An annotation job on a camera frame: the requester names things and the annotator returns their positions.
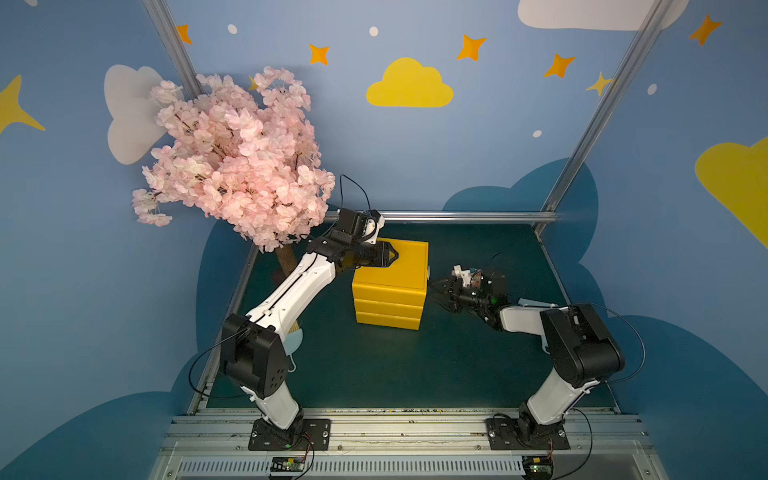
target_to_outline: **tree trunk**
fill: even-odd
[[[275,249],[275,254],[285,276],[289,276],[296,269],[296,266],[299,265],[299,262],[296,260],[296,254],[293,252],[293,245],[290,243]]]

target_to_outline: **dark green floor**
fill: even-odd
[[[538,241],[528,225],[387,224],[383,237],[429,242],[433,280],[456,264],[493,262],[508,278],[512,301],[521,296],[562,304]],[[297,248],[304,250],[305,243]],[[240,313],[274,289],[273,254],[259,255]],[[287,383],[304,407],[516,407],[544,382],[552,364],[540,337],[496,332],[470,313],[450,314],[427,296],[421,329],[358,324],[352,298],[353,271],[328,285],[300,317],[304,341],[293,355],[298,370]],[[219,376],[212,395],[240,393]],[[600,386],[582,406],[612,406]],[[247,399],[211,399],[211,408],[253,408]]]

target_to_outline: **yellow cloud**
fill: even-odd
[[[384,71],[384,78],[368,87],[368,102],[377,107],[445,107],[453,89],[442,83],[436,68],[422,67],[413,58],[398,58]]]
[[[696,175],[768,247],[768,137],[752,147],[718,144],[709,148],[696,162]]]

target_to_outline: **yellow box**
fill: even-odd
[[[424,310],[423,306],[355,299],[355,311],[361,313],[378,313],[379,315],[420,319],[422,318],[422,310]]]
[[[418,329],[427,295],[429,244],[388,241],[399,258],[387,268],[362,267],[355,272],[352,294],[359,323]]]
[[[356,312],[357,323],[369,325],[394,326],[399,329],[418,330],[421,318],[405,318],[404,316],[379,315],[378,313]]]

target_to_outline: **yellow star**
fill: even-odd
[[[0,91],[0,134],[5,127],[15,123],[27,124],[38,130],[45,130],[38,121],[30,117],[18,105],[18,93],[21,89],[22,76],[19,75],[11,80],[11,83],[8,84],[8,87],[5,87],[5,90]]]
[[[600,72],[600,78],[598,79],[598,81],[594,85],[589,87],[587,91],[597,90],[598,97],[601,97],[603,95],[603,88],[605,88],[605,86],[611,83],[613,80],[614,80],[613,78],[609,78],[606,80],[605,78],[603,78],[603,72]]]

